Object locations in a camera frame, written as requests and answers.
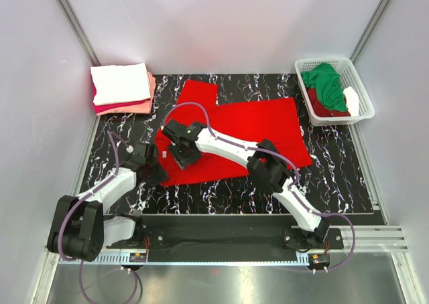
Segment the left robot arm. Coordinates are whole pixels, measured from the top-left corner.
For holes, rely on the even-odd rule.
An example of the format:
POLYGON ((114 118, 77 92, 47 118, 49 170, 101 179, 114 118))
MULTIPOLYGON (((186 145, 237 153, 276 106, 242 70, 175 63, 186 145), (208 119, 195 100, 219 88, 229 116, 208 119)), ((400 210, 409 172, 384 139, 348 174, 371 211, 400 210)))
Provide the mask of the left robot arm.
POLYGON ((141 183, 159 185, 168 174, 153 143, 128 146, 128 157, 92 188, 77 196, 62 196, 48 235, 47 249, 63 260, 92 262, 102 249, 118 242, 136 248, 145 238, 142 219, 107 210, 141 183))

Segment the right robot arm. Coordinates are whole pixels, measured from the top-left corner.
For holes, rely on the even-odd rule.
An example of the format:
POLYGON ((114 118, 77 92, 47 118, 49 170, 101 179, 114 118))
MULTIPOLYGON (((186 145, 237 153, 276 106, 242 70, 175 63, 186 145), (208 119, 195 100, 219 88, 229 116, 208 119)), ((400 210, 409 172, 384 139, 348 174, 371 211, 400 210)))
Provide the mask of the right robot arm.
POLYGON ((296 187, 298 174, 295 178, 288 175, 288 167, 297 171, 296 166, 271 141, 244 141, 203 123, 186 126, 174 119, 162 125, 161 131, 171 141, 168 149, 180 169, 195 164, 203 153, 232 161, 248 171, 255 188, 276 198, 289 211, 308 246, 319 248, 327 242, 329 222, 301 194, 296 187))

